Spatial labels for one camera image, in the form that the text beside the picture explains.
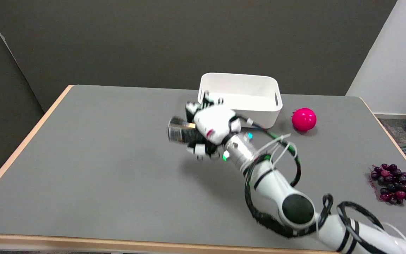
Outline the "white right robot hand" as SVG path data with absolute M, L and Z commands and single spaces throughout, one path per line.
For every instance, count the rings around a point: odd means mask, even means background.
M 192 141 L 186 148 L 198 159 L 219 159 L 219 147 L 241 131 L 241 120 L 236 112 L 224 105 L 223 98 L 212 99 L 209 93 L 205 93 L 201 103 L 187 102 L 185 112 L 186 121 L 195 124 L 196 130 L 203 136 L 202 141 Z

